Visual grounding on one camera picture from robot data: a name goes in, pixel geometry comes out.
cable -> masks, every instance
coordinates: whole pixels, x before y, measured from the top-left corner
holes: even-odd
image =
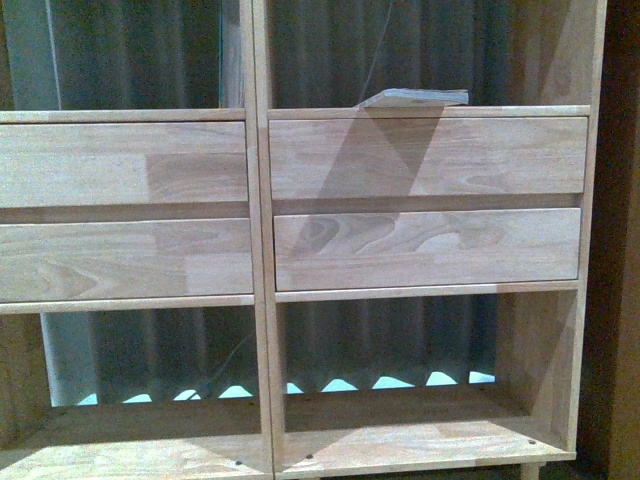
[[[380,38],[378,38],[378,44],[376,45],[376,49],[373,52],[373,58],[371,59],[371,64],[369,66],[369,73],[367,74],[367,80],[364,83],[364,87],[362,88],[362,93],[360,94],[360,99],[358,100],[358,104],[362,103],[364,100],[364,96],[367,94],[367,89],[369,88],[369,83],[371,83],[371,77],[373,76],[373,69],[378,62],[378,55],[380,55],[380,50],[382,49],[382,43],[384,42],[384,37],[387,34],[387,29],[389,28],[389,22],[391,21],[391,12],[393,10],[393,5],[395,4],[395,0],[389,0],[389,8],[387,9],[387,18],[384,21],[384,27],[382,28],[382,33],[380,34]]]

wooden frame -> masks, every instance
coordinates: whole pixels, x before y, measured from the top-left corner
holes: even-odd
[[[605,1],[590,2],[588,6],[584,2],[561,1],[561,2],[515,2],[518,9],[520,29],[517,35],[518,40],[514,48],[519,54],[515,55],[515,67],[518,70],[517,78],[519,85],[514,84],[512,98],[519,98],[518,104],[507,107],[449,107],[436,109],[336,109],[336,108],[315,108],[315,109],[288,109],[280,110],[273,108],[273,75],[276,72],[271,70],[271,52],[269,39],[270,12],[273,2],[260,0],[254,5],[254,21],[256,24],[256,75],[258,78],[258,115],[262,117],[262,124],[259,127],[260,138],[260,161],[263,176],[261,177],[261,191],[263,203],[263,232],[265,242],[265,266],[267,278],[266,308],[267,308],[267,328],[268,346],[270,358],[270,381],[272,387],[272,422],[273,422],[273,445],[274,445],[274,468],[276,478],[316,478],[335,475],[355,475],[364,473],[382,473],[390,471],[426,470],[453,467],[468,467],[478,465],[498,465],[504,463],[523,464],[522,478],[537,478],[540,467],[547,461],[575,458],[575,436],[577,422],[577,392],[580,376],[580,355],[582,345],[582,331],[584,321],[584,300],[586,291],[586,275],[588,265],[589,250],[589,227],[591,221],[591,202],[593,196],[593,167],[595,162],[595,142],[596,126],[598,119],[599,85],[600,85],[600,65],[602,62],[602,39],[604,34],[604,19],[606,11]],[[561,77],[565,74],[572,78],[571,87],[564,89]],[[353,163],[357,163],[362,155],[363,165],[370,169],[379,167],[375,155],[363,154],[362,149],[367,148],[371,143],[375,144],[377,138],[371,136],[363,141],[361,146],[345,147],[354,137],[353,127],[356,122],[368,121],[375,124],[374,129],[382,129],[382,122],[379,119],[459,119],[478,118],[483,119],[504,118],[555,118],[560,117],[580,117],[587,120],[587,131],[583,134],[582,141],[585,142],[586,162],[583,157],[584,181],[579,181],[578,191],[575,197],[569,196],[560,198],[559,196],[544,197],[544,195],[526,195],[522,197],[504,195],[505,192],[491,197],[478,196],[471,201],[470,197],[455,197],[455,193],[450,196],[429,197],[430,192],[421,193],[425,195],[423,199],[408,199],[407,192],[397,193],[393,191],[397,183],[390,183],[389,192],[382,195],[384,198],[371,198],[364,191],[356,191],[354,183],[358,183],[357,171],[351,171]],[[338,121],[343,121],[346,130],[338,126]],[[272,130],[270,127],[279,126],[279,122],[285,128]],[[393,124],[393,120],[388,120],[391,128],[400,128],[398,124]],[[313,144],[314,139],[296,138],[292,133],[292,126],[303,124],[314,125],[309,127],[307,132],[310,135],[319,135],[318,143]],[[340,137],[342,132],[347,132],[344,137]],[[305,129],[301,128],[304,137]],[[336,142],[330,139],[335,135]],[[300,152],[296,151],[296,145],[300,141]],[[386,148],[385,140],[380,145]],[[351,158],[346,161],[341,174],[334,177],[337,182],[344,181],[342,186],[337,183],[327,187],[328,176],[326,171],[316,171],[316,176],[308,171],[309,162],[314,162],[311,153],[315,147],[322,149],[318,161],[325,162],[330,168],[340,162],[343,157]],[[341,153],[336,153],[332,149],[340,146]],[[282,169],[282,175],[290,175],[291,170],[299,169],[293,175],[297,179],[309,174],[309,181],[314,182],[319,179],[321,186],[316,189],[314,185],[310,190],[304,188],[298,190],[298,185],[291,185],[291,177],[274,178],[278,175],[279,164],[287,164],[288,167]],[[389,170],[375,172],[384,176]],[[344,273],[343,279],[349,279],[347,284],[333,283],[333,280],[326,283],[317,284],[317,288],[309,288],[310,285],[302,285],[301,288],[282,288],[276,285],[275,278],[280,279],[278,261],[278,244],[287,242],[287,256],[295,262],[305,261],[304,248],[307,242],[312,241],[306,237],[299,236],[299,245],[294,245],[289,249],[291,242],[296,242],[287,230],[286,234],[278,239],[279,223],[295,217],[283,217],[282,215],[319,215],[320,217],[335,218],[338,222],[344,218],[343,213],[372,214],[386,213],[402,216],[402,212],[421,211],[451,211],[451,210],[473,210],[475,202],[483,204],[486,202],[489,209],[505,208],[539,208],[544,207],[578,207],[580,214],[580,242],[576,251],[578,270],[575,280],[564,282],[549,281],[548,278],[537,278],[537,281],[519,283],[495,283],[485,285],[451,285],[439,283],[434,286],[401,286],[388,284],[384,288],[380,285],[370,285],[364,288],[363,285],[352,285],[349,282],[353,278],[352,274]],[[350,241],[348,237],[351,229],[345,231],[346,236],[340,236],[340,241]],[[312,228],[314,234],[318,228]],[[320,242],[318,245],[310,247],[314,257],[318,259],[318,265],[326,266],[333,261],[332,252],[344,254],[345,245],[330,243],[327,238],[322,238],[318,234],[313,241]],[[351,260],[344,263],[337,261],[334,266],[349,265]],[[300,279],[307,281],[304,275]],[[510,450],[506,445],[509,440],[505,439],[505,453],[503,455],[486,454],[482,447],[470,448],[468,452],[447,450],[450,433],[449,425],[464,425],[465,433],[472,438],[486,438],[482,427],[475,425],[472,421],[463,419],[465,415],[471,415],[474,411],[482,411],[483,407],[474,407],[458,410],[461,417],[454,418],[456,423],[438,423],[438,419],[423,416],[413,418],[412,425],[402,425],[402,418],[398,418],[388,412],[398,409],[398,404],[394,404],[393,394],[382,394],[371,392],[362,394],[356,399],[354,394],[344,394],[344,403],[339,404],[335,400],[334,408],[329,409],[328,404],[334,403],[329,396],[317,395],[308,398],[305,408],[300,408],[300,401],[296,398],[286,396],[286,373],[285,373],[285,351],[284,342],[284,309],[281,308],[286,302],[299,301],[331,301],[348,300],[360,298],[386,298],[404,297],[416,295],[464,295],[476,292],[495,292],[500,294],[500,331],[498,334],[498,365],[497,365],[497,387],[500,395],[519,405],[527,413],[526,418],[514,416],[517,411],[509,410],[511,413],[506,421],[489,420],[494,413],[485,412],[483,417],[491,425],[500,425],[511,432],[515,438],[522,435],[522,450]],[[557,350],[547,351],[546,349],[557,347]],[[533,383],[527,387],[525,379],[530,379]],[[456,390],[449,394],[442,394],[443,397],[450,395],[449,403],[452,409],[456,409]],[[415,393],[409,404],[419,409],[421,402],[429,402],[429,394],[420,395]],[[377,426],[363,426],[350,424],[349,418],[363,420],[368,418],[372,411],[376,411],[375,405],[385,405],[386,418],[375,417],[372,420]],[[333,422],[326,419],[338,417]],[[439,431],[445,431],[440,437],[437,431],[430,430],[438,427]],[[429,442],[433,441],[435,450],[428,450]],[[542,450],[531,452],[529,447],[540,447]],[[412,449],[417,448],[420,452],[416,458],[411,457]]]
[[[225,167],[224,169],[226,172],[224,175],[231,174],[235,178],[235,180],[229,181],[230,177],[228,177],[222,182],[224,184],[222,188],[227,193],[220,196],[221,192],[212,191],[211,185],[204,185],[204,189],[201,190],[204,196],[197,194],[198,198],[183,197],[180,200],[178,197],[183,196],[186,191],[193,192],[193,186],[198,181],[204,180],[207,175],[204,172],[207,169],[205,168],[204,171],[198,173],[196,168],[188,170],[191,173],[187,173],[187,171],[181,171],[178,168],[173,169],[174,171],[171,173],[174,180],[179,179],[185,173],[187,175],[193,174],[194,178],[187,180],[182,186],[174,184],[176,188],[173,191],[178,194],[178,197],[167,198],[166,202],[144,198],[145,195],[140,197],[139,201],[132,202],[131,198],[122,199],[123,201],[117,200],[119,195],[129,195],[131,192],[135,192],[141,186],[137,181],[118,190],[113,189],[113,182],[110,184],[111,189],[105,185],[103,191],[107,196],[103,198],[104,201],[98,203],[95,202],[97,197],[94,194],[86,196],[88,202],[79,196],[72,198],[68,195],[68,201],[61,201],[65,192],[69,194],[73,189],[61,192],[62,196],[53,195],[43,202],[42,198],[38,200],[37,197],[26,194],[28,189],[20,187],[24,177],[16,176],[14,177],[16,182],[14,190],[5,192],[11,199],[7,197],[2,201],[2,211],[6,215],[3,214],[3,225],[0,228],[9,228],[12,224],[19,226],[28,223],[35,223],[37,224],[34,225],[35,227],[44,229],[66,228],[69,231],[69,238],[76,241],[80,238],[78,235],[81,231],[92,225],[91,222],[94,222],[93,225],[96,225],[96,228],[104,225],[109,226],[110,231],[113,231],[113,226],[117,225],[114,222],[124,221],[132,228],[138,228],[138,226],[150,225],[158,221],[169,222],[167,225],[178,225],[173,222],[186,221],[189,223],[193,220],[206,222],[207,219],[213,218],[218,219],[215,221],[240,221],[243,224],[242,239],[229,238],[229,246],[236,245],[233,247],[235,249],[237,245],[244,245],[243,250],[246,254],[246,258],[243,260],[243,262],[246,261],[246,265],[240,270],[236,264],[238,258],[227,256],[233,264],[236,264],[235,266],[230,264],[234,271],[244,270],[246,274],[243,274],[246,278],[243,280],[245,285],[242,292],[230,294],[219,292],[219,294],[213,293],[212,295],[205,293],[203,295],[194,291],[192,293],[195,295],[184,295],[184,293],[174,295],[174,292],[163,295],[153,289],[152,295],[139,295],[129,291],[116,295],[107,294],[93,299],[73,298],[68,294],[46,299],[27,295],[22,298],[14,296],[9,301],[0,303],[0,314],[3,315],[0,316],[0,326],[2,327],[0,328],[0,380],[2,381],[0,389],[0,413],[2,414],[0,446],[4,447],[0,451],[0,471],[2,471],[0,476],[3,478],[24,478],[27,475],[32,475],[36,469],[40,469],[44,475],[54,475],[56,478],[78,478],[86,475],[103,477],[120,475],[123,472],[126,472],[127,475],[144,478],[186,479],[193,478],[193,475],[204,475],[207,478],[272,478],[270,395],[267,379],[264,301],[262,300],[264,288],[259,218],[260,201],[258,198],[259,182],[257,178],[258,157],[254,146],[257,143],[257,116],[255,112],[253,18],[250,0],[239,0],[238,4],[240,28],[242,29],[242,75],[245,78],[245,108],[0,113],[0,136],[3,136],[6,141],[15,140],[12,132],[16,128],[48,130],[53,132],[53,137],[47,146],[45,143],[41,144],[43,148],[53,148],[56,142],[58,142],[58,146],[60,146],[60,142],[76,142],[75,146],[69,145],[76,157],[79,154],[85,155],[90,162],[96,161],[96,158],[99,163],[106,161],[107,163],[102,163],[103,166],[111,162],[113,156],[117,157],[118,155],[124,155],[121,160],[124,159],[126,164],[126,155],[134,153],[137,148],[135,145],[140,146],[140,142],[133,143],[133,148],[128,152],[118,147],[115,137],[112,137],[111,144],[108,142],[94,144],[92,141],[95,141],[95,138],[83,140],[83,128],[95,129],[98,136],[104,135],[108,131],[121,132],[125,136],[133,133],[135,136],[135,132],[141,132],[145,129],[162,128],[163,123],[170,130],[184,128],[184,132],[189,131],[190,128],[201,133],[208,129],[222,129],[225,130],[225,133],[217,140],[210,137],[210,140],[216,145],[210,145],[212,148],[205,147],[201,150],[201,153],[204,150],[208,152],[204,157],[196,152],[199,148],[203,148],[200,140],[193,141],[194,139],[188,140],[186,138],[183,139],[186,140],[184,142],[179,140],[181,145],[187,147],[180,146],[174,148],[173,151],[183,154],[184,158],[196,163],[210,161],[211,152],[215,151],[222,153],[223,157],[241,154],[240,164],[234,160],[232,163],[235,162],[236,166],[229,164],[227,167],[231,168]],[[72,135],[77,135],[77,132],[80,132],[80,136],[66,137],[62,133],[67,129],[71,129]],[[240,131],[240,135],[229,135],[231,131],[228,129],[235,130],[236,133]],[[56,132],[60,132],[61,135],[56,137]],[[163,141],[163,136],[165,140],[169,137],[176,140],[175,136],[166,131],[165,135],[149,137],[150,142],[144,147],[156,149],[158,154],[156,157],[161,163],[163,162],[162,155],[172,152],[171,147],[160,151],[163,148],[158,142]],[[235,143],[236,146],[231,146],[229,142]],[[100,148],[108,149],[113,148],[114,145],[116,150],[112,152],[113,155],[104,155],[102,160],[99,156],[96,157],[96,148],[98,150]],[[153,156],[149,153],[143,153],[143,158],[146,155],[148,160]],[[124,171],[118,172],[117,166],[113,163],[111,165],[113,166],[111,172],[115,176],[118,176],[120,180],[127,178]],[[149,174],[147,167],[143,167],[143,170],[146,169],[143,175]],[[56,169],[57,166],[54,165],[50,170],[55,172]],[[68,171],[68,175],[64,171],[62,173],[58,171],[57,174],[69,181],[78,180],[75,176],[77,172],[74,173],[72,168],[69,168]],[[105,177],[102,176],[96,180],[100,182],[104,179]],[[233,185],[240,187],[236,189],[235,193],[228,190]],[[172,187],[168,190],[163,187],[165,193],[171,190]],[[18,198],[15,193],[18,195],[25,193],[25,196]],[[230,233],[230,230],[225,227],[220,233],[224,236]],[[179,244],[180,242],[174,243],[170,248],[178,253],[182,248]],[[196,240],[192,245],[196,250],[201,250],[203,247],[200,240]],[[138,253],[143,255],[146,255],[145,252],[148,253],[145,248],[134,247]],[[203,268],[211,266],[208,261],[200,263]],[[75,407],[52,409],[50,407],[38,312],[232,305],[245,305],[247,308],[255,310],[260,384],[259,404],[254,400],[232,400],[189,404],[147,404],[125,406],[125,408],[110,406],[89,407],[87,409]],[[109,461],[96,463],[94,459],[97,457],[109,458]]]

brown wall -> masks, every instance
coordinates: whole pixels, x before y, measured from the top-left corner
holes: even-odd
[[[640,475],[640,2],[609,0],[578,451]]]

wooden leg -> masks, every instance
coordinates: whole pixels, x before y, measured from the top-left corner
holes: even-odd
[[[545,463],[523,463],[520,470],[521,480],[539,480],[540,469]]]

light wood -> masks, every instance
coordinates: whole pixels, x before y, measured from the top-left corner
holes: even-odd
[[[280,479],[573,458],[491,385],[292,395],[287,420]]]
[[[1,302],[252,292],[249,220],[0,226]]]
[[[0,448],[30,434],[51,407],[39,315],[0,316]]]
[[[516,282],[473,285],[435,285],[420,287],[349,288],[343,290],[309,290],[276,292],[276,301],[324,302],[328,300],[356,300],[366,298],[442,297],[449,295],[488,295],[494,293],[554,292],[575,290],[577,280],[557,282]]]
[[[260,164],[258,160],[258,105],[256,85],[256,63],[254,56],[254,18],[252,2],[240,1],[240,28],[244,68],[244,101],[247,111],[246,144],[247,176],[251,215],[251,251],[253,266],[253,289],[255,294],[256,355],[258,363],[258,386],[260,394],[260,425],[262,431],[262,459],[273,478],[273,427],[272,401],[269,370],[268,324],[265,298],[265,263],[262,241],[263,217],[261,199]]]
[[[0,127],[0,207],[246,202],[244,124]]]
[[[524,463],[521,467],[520,478],[522,480],[539,480],[540,469],[546,463]]]
[[[445,108],[295,108],[271,109],[269,120],[338,120],[358,118],[502,118],[502,117],[586,117],[590,105],[534,105],[506,107]]]
[[[246,399],[74,407],[0,452],[0,468],[7,480],[267,480],[259,432],[258,407]]]
[[[0,303],[0,315],[57,312],[101,312],[159,308],[233,307],[253,305],[253,295],[203,295],[194,297],[129,298],[57,302]]]
[[[522,208],[579,208],[582,203],[581,197],[580,194],[567,193],[315,198],[302,200],[291,198],[274,200],[273,212],[275,215],[305,215],[314,213],[459,212]]]
[[[585,118],[272,121],[274,200],[580,193]]]
[[[223,122],[245,119],[243,108],[188,110],[58,110],[0,112],[0,124]]]
[[[270,418],[274,472],[283,468],[285,445],[286,375],[284,325],[275,300],[275,253],[271,203],[271,161],[268,112],[272,106],[268,0],[253,0],[254,61],[256,80],[257,155],[259,159],[261,245],[264,261],[264,315],[269,360]]]
[[[0,225],[28,223],[141,222],[145,220],[194,220],[248,218],[249,203],[164,203],[160,205],[97,205],[82,207],[7,208]]]
[[[571,280],[580,210],[275,218],[279,291]]]
[[[575,449],[572,359],[583,318],[577,298],[571,291],[507,294],[498,309],[496,382],[566,451]]]
[[[591,103],[598,0],[519,0],[510,53],[510,98],[519,105]]]

